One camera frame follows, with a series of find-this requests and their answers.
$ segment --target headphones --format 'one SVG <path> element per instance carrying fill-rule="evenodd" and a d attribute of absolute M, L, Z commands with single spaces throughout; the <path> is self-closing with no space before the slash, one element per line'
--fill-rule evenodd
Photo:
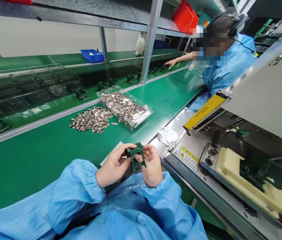
<path fill-rule="evenodd" d="M 249 20 L 249 17 L 246 13 L 241 13 L 238 16 L 235 16 L 234 14 L 228 14 L 229 17 L 234 17 L 236 20 L 236 24 L 231 28 L 231 30 L 228 33 L 228 38 L 235 37 L 238 33 L 242 32 L 244 29 L 245 23 Z"/>

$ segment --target white cloth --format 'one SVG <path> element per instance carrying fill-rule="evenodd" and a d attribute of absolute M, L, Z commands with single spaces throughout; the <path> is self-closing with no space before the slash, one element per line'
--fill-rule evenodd
<path fill-rule="evenodd" d="M 158 136 L 160 141 L 167 146 L 169 146 L 171 143 L 175 142 L 178 139 L 177 132 L 166 127 L 158 131 Z"/>

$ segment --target white wall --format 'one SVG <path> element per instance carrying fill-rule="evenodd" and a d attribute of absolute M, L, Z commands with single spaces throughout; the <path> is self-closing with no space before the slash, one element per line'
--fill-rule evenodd
<path fill-rule="evenodd" d="M 140 32 L 105 29 L 107 50 L 133 51 Z M 0 16 L 2 57 L 80 53 L 102 50 L 98 27 Z"/>

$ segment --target warning label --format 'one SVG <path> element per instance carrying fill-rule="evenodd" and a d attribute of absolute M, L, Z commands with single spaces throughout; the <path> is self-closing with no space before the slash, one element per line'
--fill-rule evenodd
<path fill-rule="evenodd" d="M 194 169 L 194 171 L 198 171 L 199 169 L 199 159 L 194 156 L 192 153 L 190 153 L 188 150 L 186 150 L 184 147 L 182 147 L 178 153 L 182 159 L 190 165 L 191 168 Z"/>

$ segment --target dark hair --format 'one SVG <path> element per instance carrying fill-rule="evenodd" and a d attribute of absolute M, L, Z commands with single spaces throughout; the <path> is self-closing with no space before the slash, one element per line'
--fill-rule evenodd
<path fill-rule="evenodd" d="M 217 37 L 219 33 L 226 33 L 237 23 L 237 14 L 224 12 L 216 16 L 206 27 L 206 37 Z"/>
<path fill-rule="evenodd" d="M 216 42 L 226 41 L 225 38 L 220 37 L 220 33 L 227 33 L 237 23 L 237 14 L 235 12 L 223 12 L 216 16 L 204 29 L 203 37 L 193 39 L 196 41 L 194 44 L 195 49 L 203 47 L 206 49 L 210 46 L 215 46 Z"/>

